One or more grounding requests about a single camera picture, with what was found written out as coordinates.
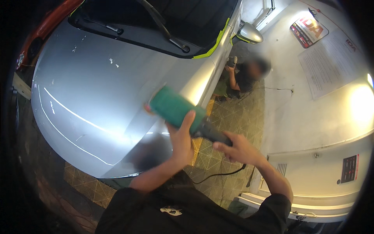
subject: windshield wiper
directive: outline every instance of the windshield wiper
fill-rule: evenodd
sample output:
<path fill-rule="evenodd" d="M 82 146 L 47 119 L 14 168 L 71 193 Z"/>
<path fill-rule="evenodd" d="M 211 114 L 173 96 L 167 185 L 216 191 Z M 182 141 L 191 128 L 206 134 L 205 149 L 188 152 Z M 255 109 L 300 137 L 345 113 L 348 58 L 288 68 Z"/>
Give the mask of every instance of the windshield wiper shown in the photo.
<path fill-rule="evenodd" d="M 175 46 L 180 48 L 184 53 L 189 53 L 190 47 L 184 45 L 178 39 L 174 38 L 170 35 L 169 31 L 165 28 L 165 19 L 161 16 L 161 14 L 146 0 L 137 0 L 143 7 L 148 11 L 154 22 L 157 24 L 158 28 L 160 29 L 162 35 Z"/>
<path fill-rule="evenodd" d="M 89 19 L 87 17 L 84 17 L 83 20 L 86 21 L 86 22 L 89 21 L 89 22 L 98 24 L 98 25 L 100 25 L 100 26 L 102 26 L 104 28 L 107 28 L 107 29 L 110 29 L 112 31 L 115 31 L 117 33 L 117 35 L 121 35 L 123 33 L 123 29 L 122 28 L 116 28 L 116 27 L 111 26 L 109 24 L 105 24 L 105 23 L 97 21 L 97 20 L 92 20 L 92 19 Z"/>

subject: cable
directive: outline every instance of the cable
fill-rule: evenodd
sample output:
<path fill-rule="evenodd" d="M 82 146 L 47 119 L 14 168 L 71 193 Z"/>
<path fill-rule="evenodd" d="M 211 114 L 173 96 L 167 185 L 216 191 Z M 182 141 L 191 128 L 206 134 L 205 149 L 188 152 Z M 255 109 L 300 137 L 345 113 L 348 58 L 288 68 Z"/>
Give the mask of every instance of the cable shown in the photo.
<path fill-rule="evenodd" d="M 319 10 L 319 9 L 317 9 L 317 8 L 315 8 L 314 6 L 312 6 L 312 5 L 309 5 L 308 3 L 306 3 L 306 2 L 303 2 L 302 0 L 299 0 L 300 2 L 302 2 L 302 3 L 305 3 L 305 4 L 307 4 L 308 6 L 310 6 L 310 7 L 312 7 L 312 8 L 314 8 L 314 9 L 316 9 L 317 10 L 317 12 L 318 13 L 321 13 L 321 14 L 323 14 L 322 12 L 321 12 L 321 10 Z M 326 18 L 328 18 L 333 24 L 335 24 L 347 37 L 348 37 L 348 39 L 352 42 L 352 40 L 351 40 L 351 38 L 349 38 L 349 36 L 346 34 L 346 32 L 344 32 L 344 30 L 343 29 L 341 29 L 341 27 L 339 27 L 339 25 L 337 25 L 332 19 L 330 19 L 327 15 L 325 15 L 325 14 L 323 14 Z"/>
<path fill-rule="evenodd" d="M 254 173 L 255 169 L 256 169 L 256 167 L 253 167 L 251 176 L 249 177 L 248 183 L 246 185 L 247 188 L 251 185 L 251 181 L 252 181 L 252 177 L 253 177 L 253 173 Z"/>
<path fill-rule="evenodd" d="M 221 174 L 222 174 L 222 161 L 223 161 L 223 158 L 221 159 L 221 166 L 220 166 Z M 222 201 L 223 201 L 223 189 L 224 189 L 224 187 L 225 187 L 225 182 L 223 182 L 223 177 L 221 176 L 222 195 L 221 195 L 220 206 L 222 205 Z"/>
<path fill-rule="evenodd" d="M 278 89 L 278 88 L 268 88 L 268 87 L 261 87 L 261 88 L 256 88 L 256 89 L 276 89 L 276 90 L 290 90 L 290 91 L 291 91 L 291 93 L 294 93 L 294 91 L 293 91 L 292 89 L 287 89 L 287 88 L 285 88 L 285 89 Z"/>
<path fill-rule="evenodd" d="M 200 182 L 194 182 L 194 181 L 192 181 L 192 182 L 194 184 L 198 185 L 198 184 L 206 181 L 207 179 L 209 179 L 212 176 L 228 176 L 228 175 L 232 175 L 232 174 L 238 173 L 239 171 L 243 170 L 246 166 L 247 166 L 247 164 L 243 164 L 243 166 L 240 169 L 236 170 L 236 171 L 233 171 L 233 172 L 230 172 L 230 173 L 217 173 L 217 174 L 213 174 L 213 175 L 208 176 L 207 178 L 203 179 Z"/>

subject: hand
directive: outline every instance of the hand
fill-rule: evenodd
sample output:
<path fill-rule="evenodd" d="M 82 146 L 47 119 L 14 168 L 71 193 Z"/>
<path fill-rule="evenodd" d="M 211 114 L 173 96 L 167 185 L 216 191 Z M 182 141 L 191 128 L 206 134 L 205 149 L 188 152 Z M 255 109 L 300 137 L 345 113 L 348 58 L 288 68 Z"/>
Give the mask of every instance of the hand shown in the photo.
<path fill-rule="evenodd" d="M 196 112 L 191 110 L 184 117 L 183 123 L 177 131 L 172 125 L 166 123 L 170 133 L 173 154 L 171 160 L 181 167 L 186 166 L 193 158 L 194 149 L 190 136 L 190 127 L 195 119 Z"/>
<path fill-rule="evenodd" d="M 252 164 L 257 167 L 265 159 L 263 155 L 258 152 L 253 145 L 243 135 L 237 135 L 230 132 L 224 132 L 226 136 L 233 142 L 233 146 L 230 147 L 221 142 L 214 142 L 213 148 L 225 153 L 225 157 L 230 162 L 241 162 L 244 164 Z"/>
<path fill-rule="evenodd" d="M 233 66 L 233 67 L 229 67 L 229 66 L 225 66 L 225 69 L 226 69 L 226 71 L 228 71 L 228 72 L 235 72 L 235 67 L 236 67 L 236 64 Z"/>

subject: ida sign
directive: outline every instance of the ida sign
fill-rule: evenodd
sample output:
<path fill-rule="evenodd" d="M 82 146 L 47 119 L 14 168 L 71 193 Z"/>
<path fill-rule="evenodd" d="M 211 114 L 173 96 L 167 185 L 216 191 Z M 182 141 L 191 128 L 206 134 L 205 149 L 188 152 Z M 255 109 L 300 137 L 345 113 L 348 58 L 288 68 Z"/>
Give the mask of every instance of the ida sign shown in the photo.
<path fill-rule="evenodd" d="M 291 25 L 290 30 L 304 48 L 310 47 L 329 33 L 327 28 L 312 16 L 298 19 Z"/>

